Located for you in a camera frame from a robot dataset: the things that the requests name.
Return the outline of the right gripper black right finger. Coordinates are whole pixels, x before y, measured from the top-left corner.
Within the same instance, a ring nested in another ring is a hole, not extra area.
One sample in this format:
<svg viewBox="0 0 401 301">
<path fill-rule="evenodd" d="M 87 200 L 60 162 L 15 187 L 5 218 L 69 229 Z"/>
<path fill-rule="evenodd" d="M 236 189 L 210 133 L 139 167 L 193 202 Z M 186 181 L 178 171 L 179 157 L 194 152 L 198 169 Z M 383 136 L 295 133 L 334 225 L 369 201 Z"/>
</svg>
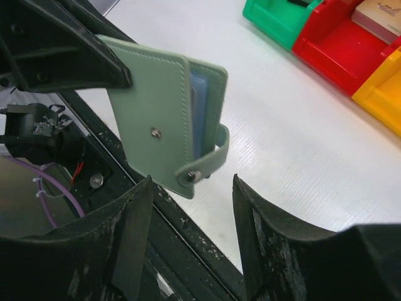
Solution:
<svg viewBox="0 0 401 301">
<path fill-rule="evenodd" d="M 400 225 L 333 232 L 293 216 L 234 177 L 248 300 L 399 300 Z"/>
</svg>

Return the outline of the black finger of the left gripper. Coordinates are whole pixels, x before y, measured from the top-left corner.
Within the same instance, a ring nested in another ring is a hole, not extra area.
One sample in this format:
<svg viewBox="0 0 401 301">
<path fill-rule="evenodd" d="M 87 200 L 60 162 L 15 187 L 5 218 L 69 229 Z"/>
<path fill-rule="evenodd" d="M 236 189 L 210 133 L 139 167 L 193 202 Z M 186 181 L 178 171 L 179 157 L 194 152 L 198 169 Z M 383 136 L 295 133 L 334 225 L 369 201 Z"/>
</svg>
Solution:
<svg viewBox="0 0 401 301">
<path fill-rule="evenodd" d="M 101 35 L 131 41 L 89 1 L 1 1 L 1 88 L 130 88 L 130 70 Z"/>
</svg>

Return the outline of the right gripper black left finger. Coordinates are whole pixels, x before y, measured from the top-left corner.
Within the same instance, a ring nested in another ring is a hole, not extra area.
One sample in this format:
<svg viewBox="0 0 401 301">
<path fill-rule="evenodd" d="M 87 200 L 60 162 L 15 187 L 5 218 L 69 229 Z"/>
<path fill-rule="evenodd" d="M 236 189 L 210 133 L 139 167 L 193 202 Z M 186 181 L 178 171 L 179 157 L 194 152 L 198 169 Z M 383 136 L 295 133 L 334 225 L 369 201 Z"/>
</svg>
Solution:
<svg viewBox="0 0 401 301">
<path fill-rule="evenodd" d="M 1 238 L 2 300 L 136 300 L 153 181 L 43 236 Z"/>
</svg>

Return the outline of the sage green card holder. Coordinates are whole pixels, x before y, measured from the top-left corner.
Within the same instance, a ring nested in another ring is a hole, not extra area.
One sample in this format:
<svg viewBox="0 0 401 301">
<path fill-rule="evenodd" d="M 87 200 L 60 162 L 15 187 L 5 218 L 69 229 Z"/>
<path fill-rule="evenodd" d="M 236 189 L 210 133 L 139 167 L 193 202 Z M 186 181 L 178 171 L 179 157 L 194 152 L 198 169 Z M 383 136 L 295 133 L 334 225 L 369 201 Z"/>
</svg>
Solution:
<svg viewBox="0 0 401 301">
<path fill-rule="evenodd" d="M 101 36 L 129 68 L 133 86 L 107 91 L 128 165 L 183 198 L 225 163 L 229 130 L 221 123 L 228 74 L 225 68 Z M 201 157 L 194 158 L 190 74 L 207 78 Z"/>
</svg>

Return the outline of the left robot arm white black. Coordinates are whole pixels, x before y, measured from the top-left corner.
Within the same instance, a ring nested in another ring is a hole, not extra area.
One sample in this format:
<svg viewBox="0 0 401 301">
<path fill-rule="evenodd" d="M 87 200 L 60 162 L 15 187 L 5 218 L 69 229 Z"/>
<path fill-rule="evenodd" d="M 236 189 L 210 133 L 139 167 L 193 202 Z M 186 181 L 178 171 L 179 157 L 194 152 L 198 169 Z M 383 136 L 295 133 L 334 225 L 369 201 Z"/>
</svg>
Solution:
<svg viewBox="0 0 401 301">
<path fill-rule="evenodd" d="M 100 39 L 128 41 L 89 1 L 2 1 L 1 79 L 31 93 L 130 88 L 128 67 Z M 84 142 L 70 135 L 62 105 L 8 105 L 1 143 L 33 164 L 74 164 Z"/>
</svg>

